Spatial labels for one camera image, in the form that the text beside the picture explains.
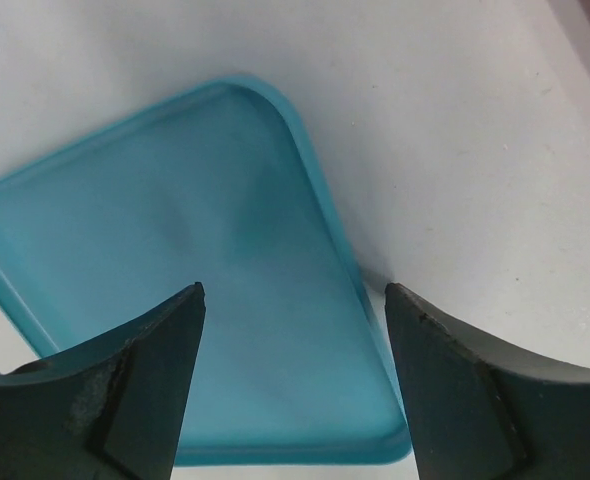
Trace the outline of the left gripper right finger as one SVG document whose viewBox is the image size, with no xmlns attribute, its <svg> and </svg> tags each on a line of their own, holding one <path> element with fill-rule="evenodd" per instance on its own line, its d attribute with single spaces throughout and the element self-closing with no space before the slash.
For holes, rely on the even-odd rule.
<svg viewBox="0 0 590 480">
<path fill-rule="evenodd" d="M 590 479 L 590 368 L 536 354 L 401 284 L 385 315 L 422 479 Z"/>
</svg>

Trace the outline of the teal box lid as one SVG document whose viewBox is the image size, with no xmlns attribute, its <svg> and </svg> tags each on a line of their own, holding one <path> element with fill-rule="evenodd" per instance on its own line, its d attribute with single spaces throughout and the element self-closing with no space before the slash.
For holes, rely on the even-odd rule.
<svg viewBox="0 0 590 480">
<path fill-rule="evenodd" d="M 180 466 L 386 464 L 411 449 L 306 129 L 215 79 L 0 178 L 0 308 L 40 356 L 201 283 Z"/>
</svg>

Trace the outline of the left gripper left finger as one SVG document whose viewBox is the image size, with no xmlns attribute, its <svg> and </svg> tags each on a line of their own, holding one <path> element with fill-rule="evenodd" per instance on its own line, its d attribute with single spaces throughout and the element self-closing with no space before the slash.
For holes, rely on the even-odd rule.
<svg viewBox="0 0 590 480">
<path fill-rule="evenodd" d="M 205 320 L 195 283 L 140 317 L 0 373 L 0 479 L 167 479 Z"/>
</svg>

